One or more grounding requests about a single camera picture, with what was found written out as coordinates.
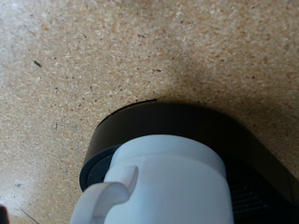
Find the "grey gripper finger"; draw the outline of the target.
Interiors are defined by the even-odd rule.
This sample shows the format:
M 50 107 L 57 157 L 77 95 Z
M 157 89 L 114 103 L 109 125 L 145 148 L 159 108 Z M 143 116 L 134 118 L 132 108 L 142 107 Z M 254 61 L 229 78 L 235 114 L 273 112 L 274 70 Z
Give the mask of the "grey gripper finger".
M 3 205 L 0 205 L 0 224 L 9 224 L 8 212 Z

